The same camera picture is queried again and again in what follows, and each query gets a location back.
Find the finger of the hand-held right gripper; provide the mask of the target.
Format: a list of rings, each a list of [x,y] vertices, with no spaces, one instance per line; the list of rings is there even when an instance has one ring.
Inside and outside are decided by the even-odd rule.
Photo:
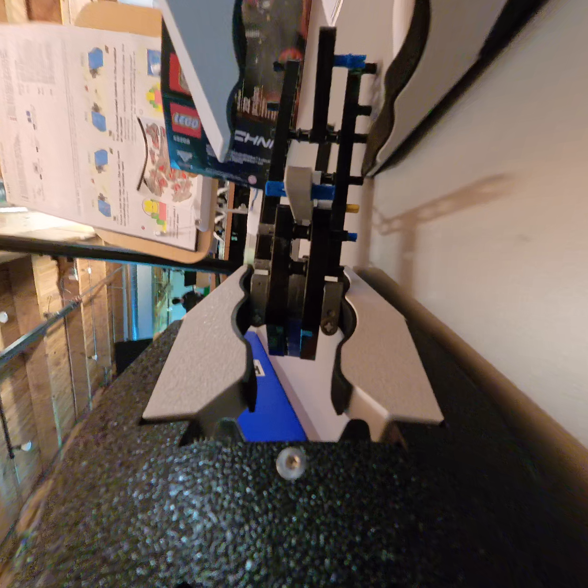
[[[159,1],[205,134],[219,162],[231,149],[233,100],[243,77],[239,54],[241,1]]]
[[[392,58],[362,174],[375,176],[477,61],[507,1],[392,1]]]

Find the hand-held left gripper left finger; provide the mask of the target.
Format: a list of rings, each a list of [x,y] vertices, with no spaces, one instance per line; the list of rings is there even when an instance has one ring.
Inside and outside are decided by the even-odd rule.
[[[215,425],[254,413],[258,398],[252,326],[253,269],[241,266],[182,320],[142,414],[146,423]]]

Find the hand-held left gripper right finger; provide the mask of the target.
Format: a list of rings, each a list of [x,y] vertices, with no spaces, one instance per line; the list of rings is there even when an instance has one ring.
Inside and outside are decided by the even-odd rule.
[[[438,426],[444,415],[404,316],[354,270],[344,269],[330,397],[347,415],[344,437],[401,442],[399,424]]]

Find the black toy brick model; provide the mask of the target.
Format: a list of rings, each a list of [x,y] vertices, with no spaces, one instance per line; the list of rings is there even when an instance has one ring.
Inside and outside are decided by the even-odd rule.
[[[337,54],[336,28],[319,30],[312,128],[294,127],[300,61],[288,61],[277,111],[268,181],[263,190],[251,278],[251,321],[266,327],[275,356],[314,360],[319,334],[339,328],[345,290],[342,245],[357,233],[345,229],[353,148],[366,143],[356,120],[371,114],[359,103],[364,75],[375,63],[365,55]]]

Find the printed task sheet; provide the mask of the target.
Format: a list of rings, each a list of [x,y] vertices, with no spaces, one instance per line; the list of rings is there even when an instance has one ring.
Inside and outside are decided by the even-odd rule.
[[[171,164],[158,38],[2,25],[1,167],[11,204],[196,250],[202,182]]]

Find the blue storage bin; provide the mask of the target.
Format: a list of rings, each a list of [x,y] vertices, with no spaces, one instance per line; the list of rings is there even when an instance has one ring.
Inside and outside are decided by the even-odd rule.
[[[258,334],[249,330],[257,383],[256,407],[244,410],[237,423],[247,442],[304,442],[307,436]]]

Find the dark toy set box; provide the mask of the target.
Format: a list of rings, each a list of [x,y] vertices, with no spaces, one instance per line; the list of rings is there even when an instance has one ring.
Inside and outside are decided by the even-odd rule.
[[[231,149],[219,162],[208,142],[171,38],[161,21],[160,73],[171,164],[181,171],[264,187],[288,61],[304,63],[312,1],[241,1],[243,76],[233,100]]]

